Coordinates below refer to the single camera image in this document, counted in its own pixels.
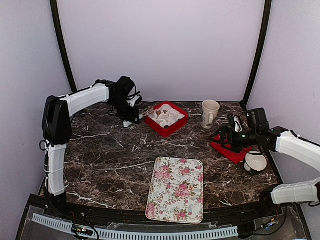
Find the mug handle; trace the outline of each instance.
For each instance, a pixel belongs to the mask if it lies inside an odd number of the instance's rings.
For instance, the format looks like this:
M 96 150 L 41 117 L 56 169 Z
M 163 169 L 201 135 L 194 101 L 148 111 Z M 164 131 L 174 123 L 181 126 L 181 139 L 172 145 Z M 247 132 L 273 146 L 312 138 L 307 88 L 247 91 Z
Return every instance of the mug handle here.
M 209 113 L 209 123 L 208 125 L 211 125 L 214 121 L 214 114 L 213 113 Z

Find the crumpled paper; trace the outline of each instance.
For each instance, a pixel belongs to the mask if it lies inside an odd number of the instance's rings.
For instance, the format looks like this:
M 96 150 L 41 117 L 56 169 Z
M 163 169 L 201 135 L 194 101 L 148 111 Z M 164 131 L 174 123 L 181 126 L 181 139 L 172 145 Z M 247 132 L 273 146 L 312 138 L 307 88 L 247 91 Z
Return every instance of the crumpled paper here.
M 167 128 L 183 119 L 185 115 L 173 109 L 170 105 L 164 104 L 159 109 L 155 109 L 149 117 L 161 127 Z

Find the dark marble countertop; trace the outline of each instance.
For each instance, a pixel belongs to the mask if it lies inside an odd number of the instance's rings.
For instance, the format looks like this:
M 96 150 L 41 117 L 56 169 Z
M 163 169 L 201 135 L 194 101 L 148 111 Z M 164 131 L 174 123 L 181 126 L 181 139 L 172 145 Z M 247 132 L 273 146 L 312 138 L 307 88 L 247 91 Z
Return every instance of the dark marble countertop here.
M 203 129 L 201 102 L 175 102 L 188 112 L 188 123 L 169 137 L 162 137 L 144 121 L 123 128 L 111 107 L 96 104 L 79 112 L 72 123 L 73 136 L 64 162 L 67 201 L 80 205 L 145 211 L 149 187 L 158 157 L 197 159 L 204 167 L 204 208 L 241 205 L 259 200 L 259 194 L 277 183 L 268 164 L 265 171 L 250 176 L 243 163 L 234 164 L 210 146 L 208 136 L 227 114 L 246 117 L 237 102 L 220 103 L 214 127 Z M 155 106 L 142 102 L 141 110 Z

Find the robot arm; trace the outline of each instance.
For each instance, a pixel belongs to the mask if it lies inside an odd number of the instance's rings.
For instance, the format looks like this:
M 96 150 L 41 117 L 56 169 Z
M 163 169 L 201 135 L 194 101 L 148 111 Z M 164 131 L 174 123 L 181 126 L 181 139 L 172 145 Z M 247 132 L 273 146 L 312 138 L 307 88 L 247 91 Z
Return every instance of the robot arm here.
M 141 102 L 139 92 L 129 95 L 136 87 L 129 77 L 121 77 L 117 83 L 97 80 L 94 85 L 66 96 L 50 96 L 46 100 L 42 129 L 45 142 L 45 188 L 56 205 L 65 202 L 64 161 L 67 143 L 72 137 L 71 119 L 79 111 L 97 103 L 108 103 L 116 108 L 116 115 L 124 127 L 138 124 L 142 115 L 135 106 Z
M 291 156 L 320 172 L 320 145 L 300 138 L 293 131 L 283 127 L 269 128 L 266 113 L 263 108 L 246 112 L 248 126 L 251 130 L 237 131 L 233 118 L 229 117 L 229 125 L 221 127 L 210 136 L 210 140 L 221 144 L 225 149 L 239 153 L 243 148 L 259 145 L 273 152 Z M 272 186 L 260 195 L 260 209 L 266 207 L 266 202 L 273 204 L 320 202 L 320 177 L 295 184 Z

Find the beige cup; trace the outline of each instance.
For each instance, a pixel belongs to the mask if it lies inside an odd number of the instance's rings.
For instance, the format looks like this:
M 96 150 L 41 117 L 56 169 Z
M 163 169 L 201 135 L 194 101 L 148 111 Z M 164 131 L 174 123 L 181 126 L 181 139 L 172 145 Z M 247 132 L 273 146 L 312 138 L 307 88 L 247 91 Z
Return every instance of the beige cup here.
M 220 109 L 219 103 L 213 100 L 205 100 L 202 103 L 202 122 L 201 127 L 211 129 L 214 126 L 214 119 Z

